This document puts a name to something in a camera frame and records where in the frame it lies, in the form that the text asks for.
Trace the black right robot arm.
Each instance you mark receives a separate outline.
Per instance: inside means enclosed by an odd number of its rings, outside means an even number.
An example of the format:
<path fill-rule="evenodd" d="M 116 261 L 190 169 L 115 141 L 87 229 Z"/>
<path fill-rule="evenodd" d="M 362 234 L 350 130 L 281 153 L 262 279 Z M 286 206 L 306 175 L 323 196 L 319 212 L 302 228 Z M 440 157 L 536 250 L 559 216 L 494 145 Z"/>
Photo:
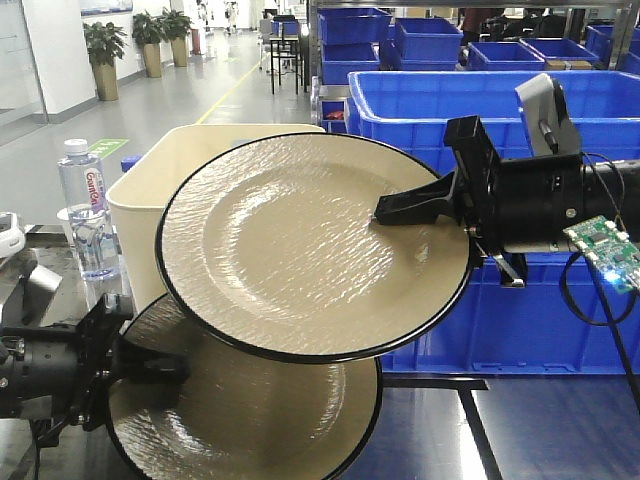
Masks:
<path fill-rule="evenodd" d="M 639 241 L 639 163 L 588 163 L 587 154 L 502 158 L 477 116 L 448 121 L 444 142 L 454 171 L 425 186 L 379 199 L 383 225 L 432 224 L 446 215 L 464 225 L 484 255 L 579 251 L 623 292 L 639 286 L 639 254 L 614 253 L 602 263 L 595 233 L 579 225 L 603 217 L 611 236 Z"/>

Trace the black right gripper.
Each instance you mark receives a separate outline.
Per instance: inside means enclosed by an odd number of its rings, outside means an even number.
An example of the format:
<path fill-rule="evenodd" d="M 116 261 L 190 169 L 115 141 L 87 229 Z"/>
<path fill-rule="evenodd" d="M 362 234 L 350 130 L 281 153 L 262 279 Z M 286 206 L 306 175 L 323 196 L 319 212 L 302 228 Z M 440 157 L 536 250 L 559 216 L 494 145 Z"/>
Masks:
<path fill-rule="evenodd" d="M 502 158 L 478 116 L 447 122 L 444 143 L 457 172 L 424 186 L 381 196 L 374 217 L 381 225 L 434 224 L 439 216 L 460 223 L 456 194 L 478 246 L 501 270 L 502 284 L 527 285 L 525 255 L 567 252 L 563 230 L 586 218 L 586 172 L 579 154 Z"/>

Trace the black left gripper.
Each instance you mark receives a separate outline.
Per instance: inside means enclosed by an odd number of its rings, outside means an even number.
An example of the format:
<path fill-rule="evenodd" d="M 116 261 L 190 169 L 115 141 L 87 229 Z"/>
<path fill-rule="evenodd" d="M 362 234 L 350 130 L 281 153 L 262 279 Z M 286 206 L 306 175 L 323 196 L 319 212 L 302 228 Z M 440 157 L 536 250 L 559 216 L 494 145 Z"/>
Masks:
<path fill-rule="evenodd" d="M 113 371 L 136 384 L 183 384 L 185 356 L 117 339 L 133 314 L 130 297 L 107 293 L 75 325 L 3 326 L 1 417 L 29 421 L 36 444 L 56 445 L 68 426 L 91 432 L 105 424 Z"/>

